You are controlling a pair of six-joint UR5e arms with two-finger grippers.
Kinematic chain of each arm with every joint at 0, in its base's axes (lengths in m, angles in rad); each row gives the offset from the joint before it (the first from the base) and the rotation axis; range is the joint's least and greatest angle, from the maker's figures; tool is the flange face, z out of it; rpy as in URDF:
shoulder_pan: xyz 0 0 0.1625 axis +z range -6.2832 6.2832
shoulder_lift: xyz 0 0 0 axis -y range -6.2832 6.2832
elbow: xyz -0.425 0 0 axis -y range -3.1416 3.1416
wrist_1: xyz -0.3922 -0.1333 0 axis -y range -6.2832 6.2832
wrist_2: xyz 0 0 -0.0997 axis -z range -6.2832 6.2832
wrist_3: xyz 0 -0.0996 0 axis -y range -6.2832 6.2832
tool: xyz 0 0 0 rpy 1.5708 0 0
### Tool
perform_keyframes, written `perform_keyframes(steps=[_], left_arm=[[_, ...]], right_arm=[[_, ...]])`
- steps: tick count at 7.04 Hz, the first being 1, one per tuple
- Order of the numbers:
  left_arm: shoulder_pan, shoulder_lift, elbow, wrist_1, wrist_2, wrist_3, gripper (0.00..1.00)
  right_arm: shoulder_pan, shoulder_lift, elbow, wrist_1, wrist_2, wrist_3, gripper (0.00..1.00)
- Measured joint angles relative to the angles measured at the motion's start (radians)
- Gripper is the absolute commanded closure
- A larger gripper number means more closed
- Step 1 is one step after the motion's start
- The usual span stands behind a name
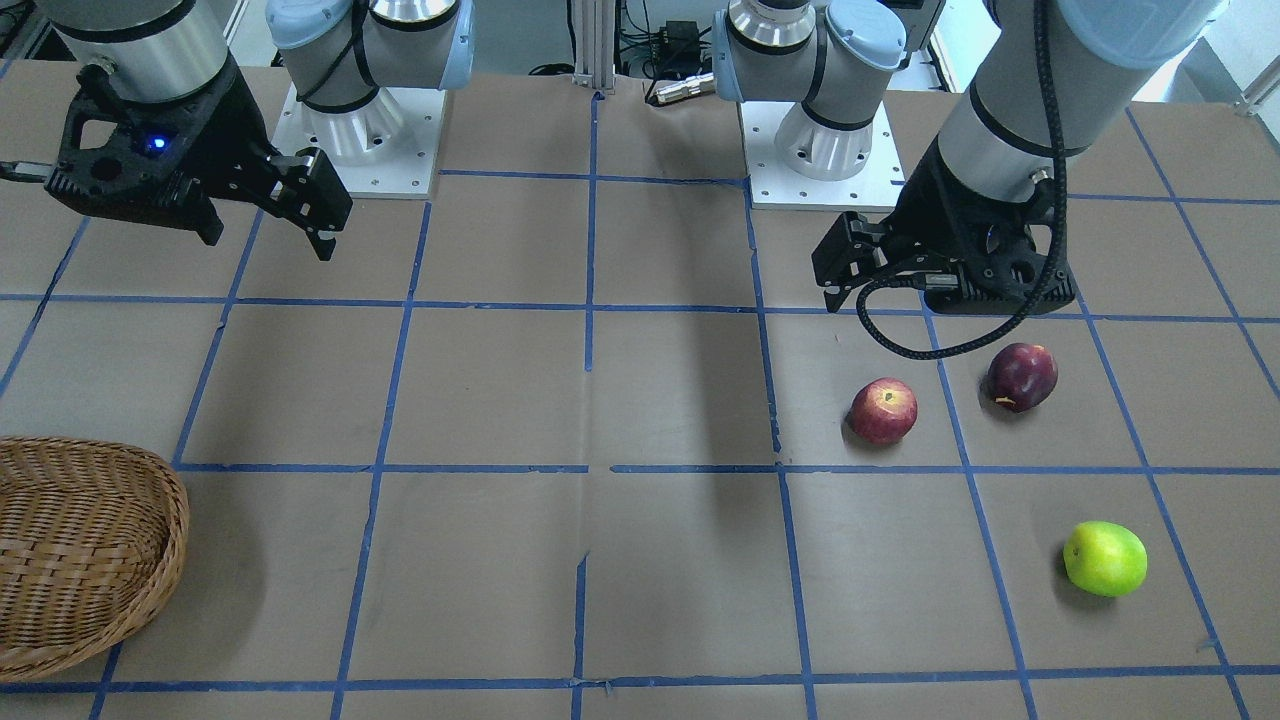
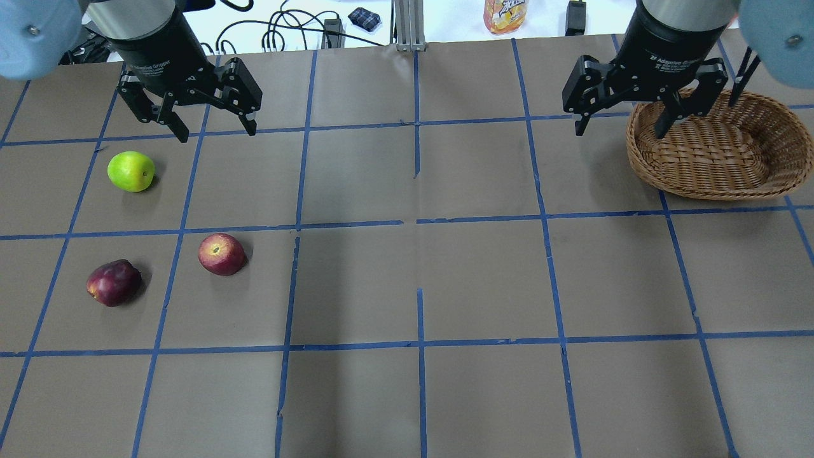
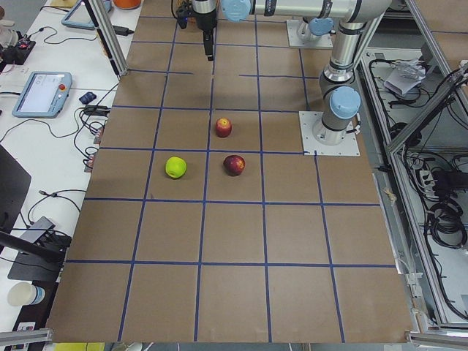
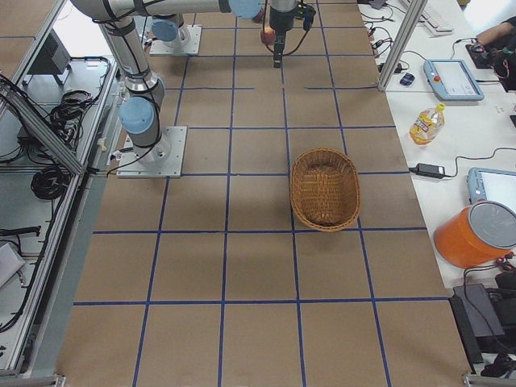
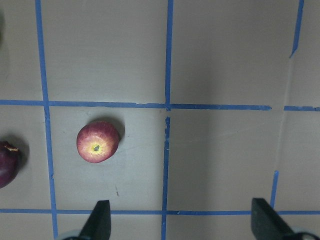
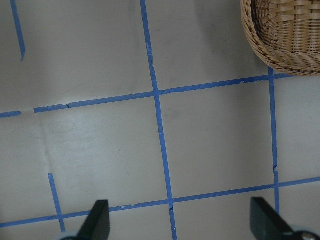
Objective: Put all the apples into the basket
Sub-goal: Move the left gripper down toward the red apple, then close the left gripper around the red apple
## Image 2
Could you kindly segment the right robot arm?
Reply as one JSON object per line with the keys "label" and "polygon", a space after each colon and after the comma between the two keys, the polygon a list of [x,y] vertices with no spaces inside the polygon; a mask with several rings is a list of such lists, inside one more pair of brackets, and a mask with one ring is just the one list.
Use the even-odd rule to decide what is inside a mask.
{"label": "right robot arm", "polygon": [[662,102],[654,133],[705,116],[729,81],[708,57],[734,20],[747,44],[729,96],[733,106],[756,67],[788,87],[812,87],[811,1],[638,1],[620,49],[608,64],[581,55],[562,89],[562,109],[582,135],[594,113],[620,102]]}

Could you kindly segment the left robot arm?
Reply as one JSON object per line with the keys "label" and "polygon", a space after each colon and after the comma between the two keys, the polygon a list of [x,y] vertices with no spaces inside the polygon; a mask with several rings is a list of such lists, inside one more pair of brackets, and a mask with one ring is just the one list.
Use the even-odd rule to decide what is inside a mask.
{"label": "left robot arm", "polygon": [[3,1],[2,76],[34,80],[54,70],[85,28],[104,37],[126,63],[117,86],[137,121],[167,127],[181,142],[189,128],[176,106],[209,105],[257,131],[263,93],[244,61],[207,60],[185,17],[186,1]]}

